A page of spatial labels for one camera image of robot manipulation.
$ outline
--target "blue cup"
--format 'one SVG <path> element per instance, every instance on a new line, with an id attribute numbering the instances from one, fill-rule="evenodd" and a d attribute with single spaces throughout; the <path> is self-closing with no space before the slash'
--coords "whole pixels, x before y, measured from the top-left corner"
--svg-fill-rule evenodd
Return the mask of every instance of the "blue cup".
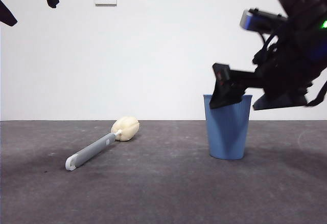
<path id="1" fill-rule="evenodd" d="M 209 106 L 211 97 L 204 95 L 210 155 L 225 160 L 242 159 L 252 95 L 244 95 L 240 103 L 212 110 Z"/>

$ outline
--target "floor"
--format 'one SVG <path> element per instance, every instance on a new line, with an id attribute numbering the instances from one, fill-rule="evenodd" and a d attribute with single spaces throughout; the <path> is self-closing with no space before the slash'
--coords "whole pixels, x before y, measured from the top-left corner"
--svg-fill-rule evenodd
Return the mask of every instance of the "floor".
<path id="1" fill-rule="evenodd" d="M 1 223 L 327 223 L 327 121 L 250 122 L 239 161 L 204 121 L 141 121 L 75 171 L 113 121 L 2 122 Z"/>

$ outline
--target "wire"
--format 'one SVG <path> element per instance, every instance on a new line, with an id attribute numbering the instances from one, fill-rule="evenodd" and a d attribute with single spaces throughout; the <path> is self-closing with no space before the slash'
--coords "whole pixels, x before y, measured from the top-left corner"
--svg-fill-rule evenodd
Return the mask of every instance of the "wire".
<path id="1" fill-rule="evenodd" d="M 307 12 L 308 10 L 319 6 L 322 3 L 325 3 L 327 0 L 320 0 L 319 2 L 303 9 L 302 11 L 298 12 L 297 14 L 295 14 L 294 16 L 290 17 L 284 24 L 282 24 L 280 27 L 278 27 L 270 36 L 269 38 L 266 40 L 266 42 L 264 43 L 264 46 L 262 47 L 262 51 L 261 51 L 261 57 L 262 60 L 264 60 L 267 56 L 267 47 L 268 44 L 272 41 L 272 39 L 277 36 L 281 30 L 283 30 L 286 26 L 288 26 L 290 23 L 292 23 L 293 21 L 295 21 L 299 16 L 301 16 L 303 13 Z"/>
<path id="2" fill-rule="evenodd" d="M 265 44 L 266 43 L 266 39 L 265 37 L 263 36 L 262 33 L 258 32 L 258 34 L 260 35 L 261 39 L 262 39 L 262 42 Z"/>

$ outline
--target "white handle tip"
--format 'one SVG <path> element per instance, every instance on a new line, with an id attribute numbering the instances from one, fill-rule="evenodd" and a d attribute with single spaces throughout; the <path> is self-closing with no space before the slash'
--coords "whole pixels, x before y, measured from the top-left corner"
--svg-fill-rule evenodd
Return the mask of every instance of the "white handle tip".
<path id="1" fill-rule="evenodd" d="M 77 157 L 77 154 L 74 154 L 66 160 L 66 164 L 65 164 L 66 170 L 73 171 L 74 169 L 76 169 L 76 166 L 75 166 L 75 158 L 76 157 Z"/>

